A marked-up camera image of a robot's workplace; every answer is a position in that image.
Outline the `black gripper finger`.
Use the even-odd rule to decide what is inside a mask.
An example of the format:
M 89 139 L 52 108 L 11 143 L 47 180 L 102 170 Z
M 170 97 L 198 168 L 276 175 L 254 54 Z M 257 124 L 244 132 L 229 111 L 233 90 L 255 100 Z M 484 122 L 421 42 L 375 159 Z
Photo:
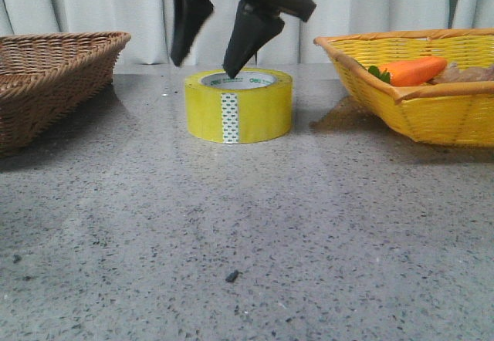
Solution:
M 174 30 L 171 46 L 171 60 L 181 66 L 204 25 L 213 13 L 210 0 L 173 0 Z
M 244 65 L 285 25 L 280 11 L 240 0 L 235 24 L 225 52 L 223 69 L 235 78 Z

